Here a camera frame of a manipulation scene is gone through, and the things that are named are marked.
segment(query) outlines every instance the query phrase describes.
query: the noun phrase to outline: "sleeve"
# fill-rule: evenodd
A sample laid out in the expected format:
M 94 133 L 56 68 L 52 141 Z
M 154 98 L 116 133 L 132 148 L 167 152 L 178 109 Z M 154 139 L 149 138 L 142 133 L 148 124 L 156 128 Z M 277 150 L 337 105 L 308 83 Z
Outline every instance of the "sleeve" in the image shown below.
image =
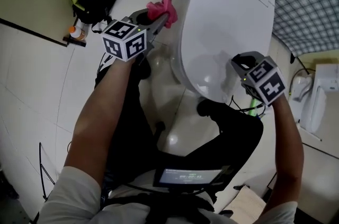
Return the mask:
M 293 224 L 297 206 L 296 201 L 283 203 L 260 216 L 254 224 Z
M 100 209 L 101 189 L 88 174 L 64 167 L 47 202 L 40 211 L 38 224 L 87 223 Z

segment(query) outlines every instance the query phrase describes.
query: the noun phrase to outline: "digital display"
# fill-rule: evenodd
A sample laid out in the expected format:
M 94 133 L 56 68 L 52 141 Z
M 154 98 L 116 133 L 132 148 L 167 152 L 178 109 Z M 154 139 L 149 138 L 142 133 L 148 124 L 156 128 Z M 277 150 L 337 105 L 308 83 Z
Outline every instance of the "digital display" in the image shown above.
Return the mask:
M 180 169 L 165 169 L 160 183 L 164 184 L 209 184 L 221 172 L 221 169 L 211 171 L 185 171 Z

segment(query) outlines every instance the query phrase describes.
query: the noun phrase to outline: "pink cloth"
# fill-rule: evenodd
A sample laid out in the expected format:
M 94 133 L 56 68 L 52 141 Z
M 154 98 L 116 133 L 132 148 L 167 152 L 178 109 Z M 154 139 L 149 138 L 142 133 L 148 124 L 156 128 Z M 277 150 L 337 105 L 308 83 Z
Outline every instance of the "pink cloth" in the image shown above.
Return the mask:
M 157 2 L 155 4 L 149 2 L 146 7 L 148 8 L 147 16 L 150 20 L 155 20 L 160 15 L 168 13 L 168 20 L 165 24 L 166 28 L 171 28 L 172 23 L 175 23 L 178 20 L 178 15 L 172 5 L 172 0 L 162 0 L 161 3 Z

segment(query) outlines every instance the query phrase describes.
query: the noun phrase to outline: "toilet seat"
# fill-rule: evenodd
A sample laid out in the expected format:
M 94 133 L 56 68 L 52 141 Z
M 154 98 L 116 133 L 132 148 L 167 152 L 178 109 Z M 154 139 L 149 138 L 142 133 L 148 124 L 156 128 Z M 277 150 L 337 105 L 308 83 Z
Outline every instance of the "toilet seat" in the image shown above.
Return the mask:
M 225 84 L 234 79 L 227 62 L 241 52 L 267 55 L 273 18 L 274 0 L 190 0 L 174 74 L 188 89 L 224 102 Z

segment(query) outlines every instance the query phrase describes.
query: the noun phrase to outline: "toilet lid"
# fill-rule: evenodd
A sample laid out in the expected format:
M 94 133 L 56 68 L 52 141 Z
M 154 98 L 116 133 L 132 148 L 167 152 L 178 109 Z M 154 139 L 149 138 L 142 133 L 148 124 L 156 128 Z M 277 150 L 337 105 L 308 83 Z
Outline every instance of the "toilet lid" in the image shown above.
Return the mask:
M 267 55 L 274 0 L 191 0 L 182 31 L 181 55 L 187 78 L 204 97 L 225 101 L 227 62 L 235 55 Z

